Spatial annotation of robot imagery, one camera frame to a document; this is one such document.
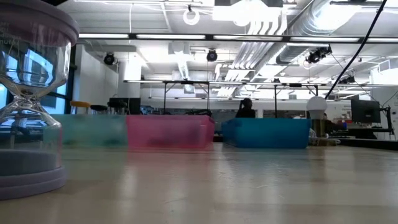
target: pink plastic bin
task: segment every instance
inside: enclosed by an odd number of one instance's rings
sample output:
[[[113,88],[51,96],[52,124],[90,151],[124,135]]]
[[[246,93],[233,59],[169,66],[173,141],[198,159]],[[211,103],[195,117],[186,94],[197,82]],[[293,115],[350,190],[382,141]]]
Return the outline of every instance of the pink plastic bin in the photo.
[[[126,124],[130,148],[203,149],[213,142],[215,128],[206,115],[129,115]]]

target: hourglass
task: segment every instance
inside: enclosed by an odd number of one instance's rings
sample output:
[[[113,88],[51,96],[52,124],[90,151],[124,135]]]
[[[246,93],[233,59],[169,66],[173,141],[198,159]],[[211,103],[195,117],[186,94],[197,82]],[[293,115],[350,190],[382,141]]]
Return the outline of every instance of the hourglass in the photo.
[[[77,23],[39,0],[0,0],[0,82],[14,100],[0,110],[0,199],[61,187],[62,127],[40,105],[66,83]]]

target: light blue plastic bin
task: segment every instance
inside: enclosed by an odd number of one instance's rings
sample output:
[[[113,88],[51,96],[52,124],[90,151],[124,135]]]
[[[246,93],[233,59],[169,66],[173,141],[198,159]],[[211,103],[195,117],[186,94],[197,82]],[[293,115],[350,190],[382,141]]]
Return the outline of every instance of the light blue plastic bin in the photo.
[[[243,148],[305,149],[310,119],[235,118],[223,123],[223,141]]]

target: plastic bin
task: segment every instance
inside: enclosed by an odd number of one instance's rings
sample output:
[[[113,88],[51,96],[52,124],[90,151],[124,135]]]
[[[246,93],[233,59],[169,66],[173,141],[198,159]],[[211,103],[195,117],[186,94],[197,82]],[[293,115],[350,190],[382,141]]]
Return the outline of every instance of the plastic bin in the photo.
[[[236,147],[305,149],[309,119],[235,118],[223,123],[223,141]]]
[[[203,149],[213,142],[214,121],[206,115],[129,115],[130,148]]]

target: stool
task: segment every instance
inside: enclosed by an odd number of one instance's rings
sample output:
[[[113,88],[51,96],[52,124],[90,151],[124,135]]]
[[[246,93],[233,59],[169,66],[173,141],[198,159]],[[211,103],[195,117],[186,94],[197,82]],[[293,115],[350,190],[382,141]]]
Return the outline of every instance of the stool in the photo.
[[[71,106],[71,114],[77,114],[78,113],[78,108],[85,108],[86,109],[86,114],[88,114],[88,109],[90,108],[90,104],[87,102],[82,102],[82,101],[71,101],[70,102]]]
[[[126,114],[127,103],[125,102],[108,102],[108,114]]]
[[[103,105],[91,105],[91,114],[107,114],[108,107]]]

